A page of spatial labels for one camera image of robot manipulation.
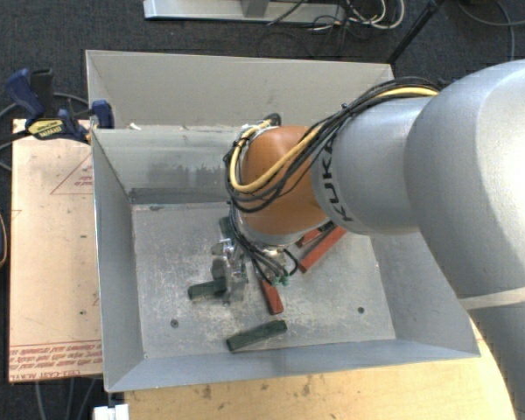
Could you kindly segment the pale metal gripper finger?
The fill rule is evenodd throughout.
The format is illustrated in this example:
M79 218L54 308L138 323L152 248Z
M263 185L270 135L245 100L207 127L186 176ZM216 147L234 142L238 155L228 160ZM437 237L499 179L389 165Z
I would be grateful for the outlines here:
M222 296L223 303L231 305L244 300L244 294L249 283L246 264L243 259L230 262L224 271L226 289Z
M235 261L235 245L231 239L220 240L211 249L211 274L214 279L225 278Z

